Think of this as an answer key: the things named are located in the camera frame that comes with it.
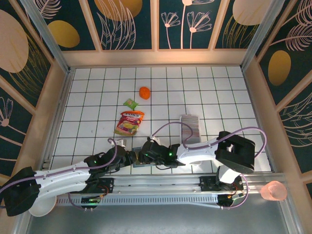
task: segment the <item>pink cup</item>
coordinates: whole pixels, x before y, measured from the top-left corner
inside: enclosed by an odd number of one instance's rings
[[[271,181],[262,187],[260,194],[263,199],[269,201],[282,201],[287,197],[287,189],[282,183]]]

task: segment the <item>snack bag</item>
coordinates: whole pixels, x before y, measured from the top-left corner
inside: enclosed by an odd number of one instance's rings
[[[115,128],[115,133],[131,137],[137,133],[137,130],[143,120],[144,113],[141,111],[125,111],[121,113],[121,118]]]

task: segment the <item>orange ball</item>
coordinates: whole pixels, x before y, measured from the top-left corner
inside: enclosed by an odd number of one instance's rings
[[[147,87],[141,87],[141,88],[140,88],[139,94],[140,94],[140,97],[141,97],[141,98],[147,100],[147,99],[149,99],[150,96],[151,96],[151,91],[150,91],[150,89],[147,88]]]

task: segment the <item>small green packet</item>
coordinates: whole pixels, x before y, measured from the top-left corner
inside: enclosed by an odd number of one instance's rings
[[[138,105],[135,101],[133,101],[131,98],[129,98],[128,100],[126,100],[126,102],[124,103],[125,106],[130,107],[133,111],[135,110],[135,107]]]

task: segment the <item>floral wall panel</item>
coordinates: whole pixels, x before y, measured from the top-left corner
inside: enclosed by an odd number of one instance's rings
[[[312,83],[279,115],[301,172],[312,170]]]
[[[88,0],[103,50],[151,49],[150,0]]]
[[[0,88],[0,174],[11,176],[32,115]]]
[[[216,49],[246,49],[271,0],[230,0]]]
[[[34,0],[34,4],[62,51],[95,50],[78,0]]]
[[[159,1],[160,49],[207,49],[221,0]]]
[[[8,1],[0,19],[0,76],[36,106],[51,64]]]
[[[278,104],[312,69],[312,0],[298,0],[260,66]]]

